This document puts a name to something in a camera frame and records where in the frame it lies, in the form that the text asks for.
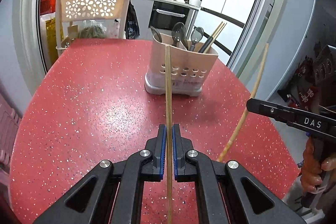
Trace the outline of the person's right hand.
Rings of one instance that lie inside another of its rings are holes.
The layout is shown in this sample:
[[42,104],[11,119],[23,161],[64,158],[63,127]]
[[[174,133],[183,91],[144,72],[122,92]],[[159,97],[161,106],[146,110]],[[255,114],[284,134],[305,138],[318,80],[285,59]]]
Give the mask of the person's right hand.
[[316,186],[321,185],[322,178],[320,174],[322,171],[331,172],[329,182],[331,185],[335,184],[335,153],[330,155],[322,164],[320,164],[314,157],[314,145],[311,138],[306,142],[306,148],[303,152],[303,166],[301,168],[301,185],[304,192],[314,193]]

